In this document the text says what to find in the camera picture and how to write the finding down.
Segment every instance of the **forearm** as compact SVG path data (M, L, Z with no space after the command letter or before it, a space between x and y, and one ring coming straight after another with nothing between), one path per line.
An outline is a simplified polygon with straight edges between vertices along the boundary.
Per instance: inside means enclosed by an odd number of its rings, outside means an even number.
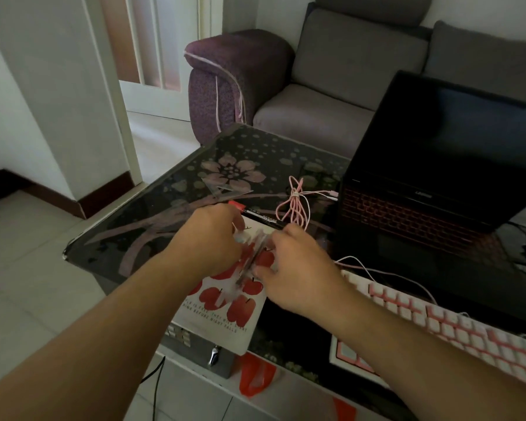
M353 290L315 321L361 355L422 420L526 419L526 385Z
M123 419L186 274L168 258L146 263L0 381L0 419Z

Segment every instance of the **white door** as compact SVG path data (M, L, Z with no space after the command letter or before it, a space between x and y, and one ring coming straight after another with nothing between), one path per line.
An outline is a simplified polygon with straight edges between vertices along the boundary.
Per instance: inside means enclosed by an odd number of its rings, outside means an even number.
M127 111L189 121L186 45L211 0L101 0Z

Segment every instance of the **sofa headrest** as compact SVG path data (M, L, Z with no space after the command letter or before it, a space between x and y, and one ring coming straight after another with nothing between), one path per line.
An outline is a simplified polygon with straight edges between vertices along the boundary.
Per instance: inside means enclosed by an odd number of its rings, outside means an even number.
M374 22L419 26L431 0L316 0L318 6Z

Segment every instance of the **pink flower design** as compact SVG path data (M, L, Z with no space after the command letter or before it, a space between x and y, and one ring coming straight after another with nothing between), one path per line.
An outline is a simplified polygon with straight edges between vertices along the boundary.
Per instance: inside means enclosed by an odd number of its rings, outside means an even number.
M234 190L249 191L251 190L251 185L248 182L261 183L266 179L263 173L255 170L253 161L248 159L236 161L231 155L224 155L218 162L203 161L201 166L212 171L205 177L205 181L211 184L226 184L230 180L230 187Z

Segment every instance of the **mechanical keyboard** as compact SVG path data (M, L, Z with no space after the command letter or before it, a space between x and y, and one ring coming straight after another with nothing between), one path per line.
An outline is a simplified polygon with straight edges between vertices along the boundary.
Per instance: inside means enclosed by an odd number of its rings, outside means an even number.
M499 238L350 188L344 191L345 217L423 245L499 269L514 271Z
M526 383L526 339L346 270L342 273L374 303ZM331 339L329 361L389 388L366 361L335 337Z

